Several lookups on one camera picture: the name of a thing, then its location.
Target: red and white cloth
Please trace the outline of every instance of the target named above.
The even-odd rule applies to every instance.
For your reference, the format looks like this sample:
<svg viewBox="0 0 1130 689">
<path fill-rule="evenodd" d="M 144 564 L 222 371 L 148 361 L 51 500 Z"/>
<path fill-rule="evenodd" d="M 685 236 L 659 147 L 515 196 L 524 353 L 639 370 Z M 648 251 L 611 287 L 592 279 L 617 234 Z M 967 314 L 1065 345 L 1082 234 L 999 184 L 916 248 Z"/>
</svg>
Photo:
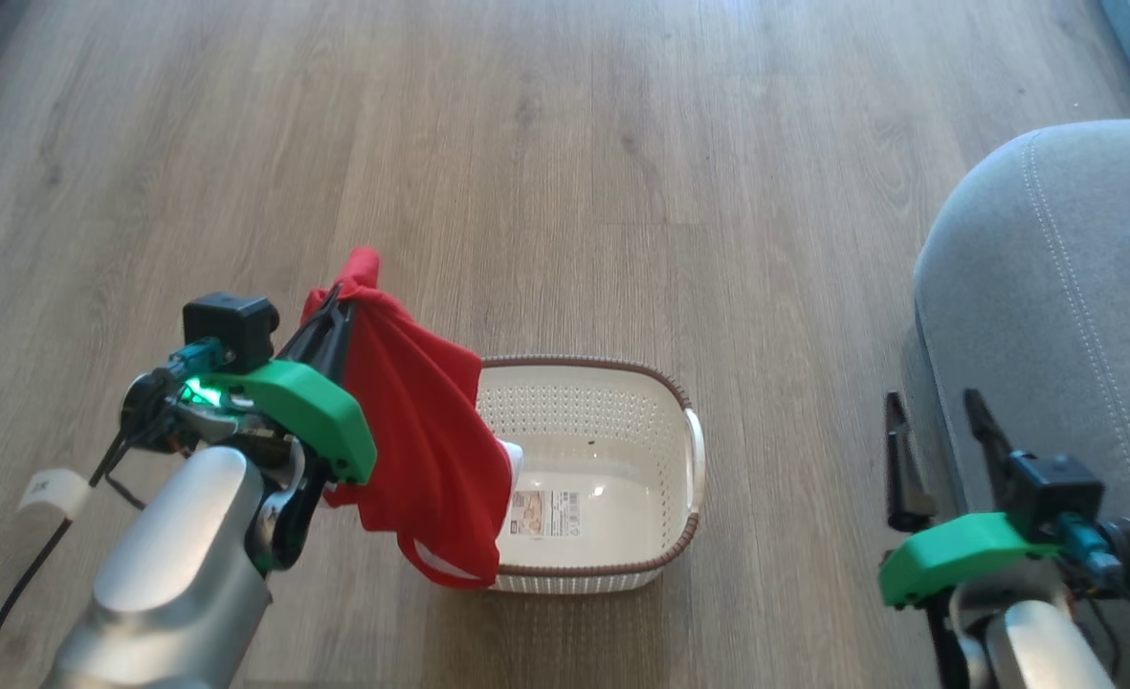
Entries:
<svg viewBox="0 0 1130 689">
<path fill-rule="evenodd" d="M 481 363 L 441 339 L 377 289 L 377 253 L 354 248 L 339 299 L 355 302 L 342 387 L 359 402 L 377 464 L 368 483 L 339 486 L 328 505 L 356 505 L 368 531 L 393 531 L 431 581 L 483 588 L 496 581 L 496 538 L 521 468 L 521 448 L 492 435 L 476 411 Z M 302 320 L 325 289 L 305 300 Z"/>
</svg>

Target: white stitching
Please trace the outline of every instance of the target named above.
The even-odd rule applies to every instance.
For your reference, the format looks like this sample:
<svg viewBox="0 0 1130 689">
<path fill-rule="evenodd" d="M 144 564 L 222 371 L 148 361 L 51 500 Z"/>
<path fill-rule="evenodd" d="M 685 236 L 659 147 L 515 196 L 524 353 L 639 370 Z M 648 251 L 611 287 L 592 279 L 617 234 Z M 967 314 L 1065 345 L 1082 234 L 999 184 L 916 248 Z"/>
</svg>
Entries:
<svg viewBox="0 0 1130 689">
<path fill-rule="evenodd" d="M 1067 253 L 1062 235 L 1058 232 L 1058 224 L 1054 223 L 1053 213 L 1050 211 L 1050 202 L 1045 199 L 1045 189 L 1041 186 L 1041 177 L 1037 174 L 1036 166 L 1036 139 L 1040 134 L 1041 132 L 1037 132 L 1037 134 L 1033 134 L 1032 139 L 1028 139 L 1027 151 L 1028 165 L 1032 167 L 1033 172 L 1033 183 L 1036 184 L 1036 192 L 1037 197 L 1041 199 L 1041 206 L 1045 209 L 1045 218 L 1041 217 L 1041 209 L 1037 208 L 1036 199 L 1033 197 L 1032 185 L 1027 182 L 1027 172 L 1025 172 L 1024 184 L 1028 187 L 1028 200 L 1033 201 L 1033 210 L 1036 212 L 1037 221 L 1041 221 L 1042 232 L 1045 232 L 1045 219 L 1049 219 L 1049 227 L 1053 233 L 1053 243 L 1050 241 L 1050 233 L 1045 232 L 1045 244 L 1049 245 L 1050 255 L 1053 258 L 1055 267 L 1058 267 L 1058 274 L 1062 279 L 1063 291 L 1067 293 L 1067 300 L 1071 305 L 1071 314 L 1076 317 L 1076 324 L 1079 328 L 1079 335 L 1084 343 L 1084 350 L 1088 354 L 1089 363 L 1093 365 L 1093 370 L 1096 375 L 1096 383 L 1099 385 L 1099 389 L 1102 389 L 1104 404 L 1106 404 L 1110 416 L 1113 418 L 1113 429 L 1121 448 L 1121 457 L 1125 460 L 1127 471 L 1130 474 L 1130 418 L 1125 411 L 1124 403 L 1121 402 L 1121 390 L 1116 386 L 1116 380 L 1113 378 L 1113 373 L 1110 370 L 1109 357 L 1104 356 L 1104 348 L 1099 341 L 1099 335 L 1096 332 L 1096 325 L 1093 323 L 1093 317 L 1090 317 L 1088 302 L 1084 299 L 1083 291 L 1079 288 L 1079 279 L 1076 278 L 1076 269 L 1074 269 L 1071 255 Z M 1020 157 L 1020 164 L 1023 165 L 1023 157 Z M 1067 273 L 1071 276 L 1071 286 L 1069 287 L 1067 285 L 1067 278 L 1063 276 L 1062 265 L 1058 265 L 1058 254 L 1055 254 L 1053 250 L 1054 243 L 1058 244 L 1058 248 L 1062 252 L 1062 259 L 1063 263 L 1066 263 Z M 1079 311 L 1076 311 L 1076 302 L 1074 302 L 1071 297 L 1071 288 L 1074 290 L 1074 297 L 1079 299 Z M 1098 354 L 1098 356 L 1093 356 L 1093 348 L 1089 344 L 1089 335 L 1090 344 L 1095 344 L 1096 354 Z M 1107 387 L 1104 385 L 1104 380 L 1109 381 Z"/>
</svg>

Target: white plastic basket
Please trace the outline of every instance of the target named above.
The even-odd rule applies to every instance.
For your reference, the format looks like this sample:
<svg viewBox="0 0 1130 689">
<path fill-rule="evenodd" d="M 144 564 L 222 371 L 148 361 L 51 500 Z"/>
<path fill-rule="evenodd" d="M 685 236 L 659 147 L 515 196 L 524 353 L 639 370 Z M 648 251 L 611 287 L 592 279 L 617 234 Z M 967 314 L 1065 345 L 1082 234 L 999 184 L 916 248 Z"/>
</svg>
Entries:
<svg viewBox="0 0 1130 689">
<path fill-rule="evenodd" d="M 497 540 L 498 592 L 625 592 L 688 547 L 705 445 L 673 381 L 608 359 L 490 359 L 478 411 L 525 451 Z"/>
</svg>

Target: basket bottom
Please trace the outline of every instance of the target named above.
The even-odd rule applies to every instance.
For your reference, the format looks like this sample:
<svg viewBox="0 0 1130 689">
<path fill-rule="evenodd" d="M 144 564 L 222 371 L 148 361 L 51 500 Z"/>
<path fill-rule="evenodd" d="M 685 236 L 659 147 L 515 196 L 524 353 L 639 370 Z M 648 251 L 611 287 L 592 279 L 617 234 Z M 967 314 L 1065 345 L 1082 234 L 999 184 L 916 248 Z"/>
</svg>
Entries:
<svg viewBox="0 0 1130 689">
<path fill-rule="evenodd" d="M 661 555 L 657 490 L 600 473 L 522 472 L 497 538 L 501 564 L 603 567 Z"/>
</svg>

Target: green led light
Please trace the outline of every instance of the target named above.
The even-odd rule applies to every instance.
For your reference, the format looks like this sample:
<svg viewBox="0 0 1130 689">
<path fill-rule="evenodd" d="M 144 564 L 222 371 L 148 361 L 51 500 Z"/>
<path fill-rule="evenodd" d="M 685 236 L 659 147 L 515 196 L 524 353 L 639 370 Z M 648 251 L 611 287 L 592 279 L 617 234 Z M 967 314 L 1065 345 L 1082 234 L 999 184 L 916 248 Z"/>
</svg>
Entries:
<svg viewBox="0 0 1130 689">
<path fill-rule="evenodd" d="M 211 390 L 210 387 L 203 387 L 198 378 L 190 378 L 185 381 L 185 387 L 190 389 L 191 395 L 198 398 L 198 400 L 207 402 L 214 407 L 220 405 L 220 398 L 223 398 L 219 390 Z"/>
</svg>

